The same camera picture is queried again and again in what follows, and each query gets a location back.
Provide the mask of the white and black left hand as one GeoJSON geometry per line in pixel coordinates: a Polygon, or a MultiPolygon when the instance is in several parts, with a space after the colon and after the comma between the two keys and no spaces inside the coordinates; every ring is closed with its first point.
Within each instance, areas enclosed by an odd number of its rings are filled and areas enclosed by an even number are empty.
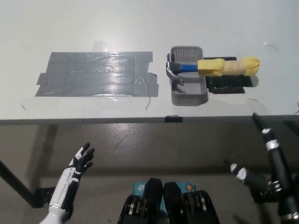
{"type": "Polygon", "coordinates": [[[86,143],[77,151],[67,168],[62,172],[49,206],[65,211],[72,209],[81,177],[93,165],[93,153],[94,148],[90,148],[90,143],[86,143]]]}

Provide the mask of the white and black right hand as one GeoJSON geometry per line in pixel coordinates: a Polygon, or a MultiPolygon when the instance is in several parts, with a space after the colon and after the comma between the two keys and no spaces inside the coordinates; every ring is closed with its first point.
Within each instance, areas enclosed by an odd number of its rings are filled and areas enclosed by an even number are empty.
{"type": "Polygon", "coordinates": [[[292,177],[290,166],[274,131],[257,113],[252,114],[255,125],[262,135],[269,165],[270,179],[258,175],[235,162],[225,161],[239,182],[250,189],[255,203],[277,203],[282,224],[299,222],[299,178],[292,177]]]}

